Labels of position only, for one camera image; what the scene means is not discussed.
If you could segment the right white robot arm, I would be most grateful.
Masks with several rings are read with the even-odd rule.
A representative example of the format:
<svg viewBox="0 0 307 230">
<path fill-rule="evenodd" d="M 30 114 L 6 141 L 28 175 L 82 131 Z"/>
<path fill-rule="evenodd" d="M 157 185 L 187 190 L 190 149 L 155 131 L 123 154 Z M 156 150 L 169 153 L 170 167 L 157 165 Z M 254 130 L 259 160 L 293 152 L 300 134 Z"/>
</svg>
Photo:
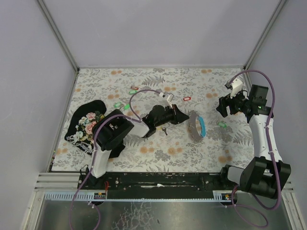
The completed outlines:
<svg viewBox="0 0 307 230">
<path fill-rule="evenodd" d="M 223 117 L 238 112 L 246 116 L 253 138 L 254 158 L 244 169 L 226 165 L 222 168 L 224 177 L 238 184 L 244 192 L 277 199 L 291 174 L 291 166 L 283 163 L 277 150 L 273 116 L 266 105 L 268 88 L 253 85 L 250 94 L 245 96 L 242 83 L 228 83 L 226 87 L 231 93 L 219 98 L 216 110 Z"/>
</svg>

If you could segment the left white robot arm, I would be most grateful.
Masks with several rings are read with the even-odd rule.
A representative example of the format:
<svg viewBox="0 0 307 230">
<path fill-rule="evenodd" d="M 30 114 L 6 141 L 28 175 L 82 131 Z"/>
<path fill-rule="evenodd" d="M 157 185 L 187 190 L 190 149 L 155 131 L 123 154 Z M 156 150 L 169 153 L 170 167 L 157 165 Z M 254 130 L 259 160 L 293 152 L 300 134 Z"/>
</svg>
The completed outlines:
<svg viewBox="0 0 307 230">
<path fill-rule="evenodd" d="M 155 105 L 141 120 L 133 120 L 119 109 L 112 111 L 93 127 L 94 153 L 89 168 L 91 175 L 99 178 L 106 173 L 108 159 L 118 157 L 124 150 L 123 141 L 127 135 L 148 138 L 159 126 L 167 123 L 178 125 L 188 119 L 189 116 L 175 104 L 166 107 Z"/>
</svg>

